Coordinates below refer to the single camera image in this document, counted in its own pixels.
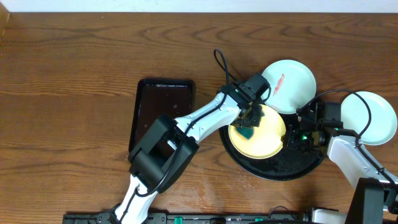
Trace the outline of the yellow plate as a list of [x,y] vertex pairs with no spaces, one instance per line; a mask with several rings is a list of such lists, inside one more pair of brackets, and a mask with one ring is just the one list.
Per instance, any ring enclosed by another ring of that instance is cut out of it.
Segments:
[[278,112],[263,105],[259,127],[254,128],[251,139],[245,139],[236,132],[235,126],[228,126],[228,136],[235,149],[252,159],[267,159],[276,155],[283,148],[282,138],[286,134],[285,123]]

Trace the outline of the light green plate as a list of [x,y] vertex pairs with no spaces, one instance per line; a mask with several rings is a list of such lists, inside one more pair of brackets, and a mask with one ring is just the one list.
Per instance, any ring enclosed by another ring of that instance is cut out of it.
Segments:
[[[390,141],[397,131],[397,115],[390,103],[383,97],[369,92],[358,91],[371,110],[371,123],[361,136],[366,145],[377,146]],[[367,107],[356,95],[348,95],[341,104],[341,121],[345,129],[358,134],[368,123]]]

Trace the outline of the green and yellow sponge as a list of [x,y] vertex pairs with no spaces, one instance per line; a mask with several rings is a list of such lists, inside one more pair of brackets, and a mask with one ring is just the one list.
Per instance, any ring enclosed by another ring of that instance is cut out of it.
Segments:
[[251,139],[254,134],[253,127],[241,126],[236,128],[236,132],[242,135],[245,139]]

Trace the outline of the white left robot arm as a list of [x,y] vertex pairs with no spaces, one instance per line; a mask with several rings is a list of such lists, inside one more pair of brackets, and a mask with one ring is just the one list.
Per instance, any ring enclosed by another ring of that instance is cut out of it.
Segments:
[[225,85],[211,102],[191,114],[157,118],[129,151],[130,184],[124,200],[111,210],[111,223],[143,223],[156,195],[181,176],[199,143],[223,126],[234,122],[244,126],[247,115],[258,112],[270,92],[267,85]]

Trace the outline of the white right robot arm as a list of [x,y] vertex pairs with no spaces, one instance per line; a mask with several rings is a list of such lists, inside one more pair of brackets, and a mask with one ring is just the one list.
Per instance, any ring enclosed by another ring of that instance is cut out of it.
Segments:
[[287,147],[329,158],[355,189],[347,213],[312,208],[310,223],[393,222],[385,220],[383,214],[384,210],[397,214],[397,177],[378,163],[355,131],[334,119],[322,118],[314,123],[301,120],[289,125],[284,142]]

